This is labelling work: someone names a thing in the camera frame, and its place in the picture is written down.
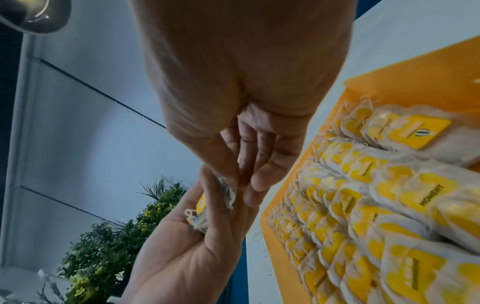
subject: skin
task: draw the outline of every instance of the skin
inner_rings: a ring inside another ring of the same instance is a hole
[[[167,130],[258,207],[300,156],[347,55],[356,1],[131,4]]]
[[[138,254],[121,303],[215,303],[242,254],[252,212],[240,201],[227,209],[217,178],[202,167],[200,180],[153,231]],[[208,230],[193,230],[185,210],[205,191]]]

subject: orange box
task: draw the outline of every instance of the orange box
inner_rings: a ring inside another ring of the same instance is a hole
[[[480,122],[479,54],[480,36],[348,79],[344,82],[345,91],[320,130],[333,120],[344,101],[355,102],[365,95],[385,104],[407,107],[427,104],[448,111],[466,112]],[[267,217],[280,203],[294,173],[305,159],[312,155],[310,143],[260,219],[261,230],[285,304],[309,304],[312,299],[301,284],[284,246],[269,227]],[[480,164],[470,169],[480,172]]]

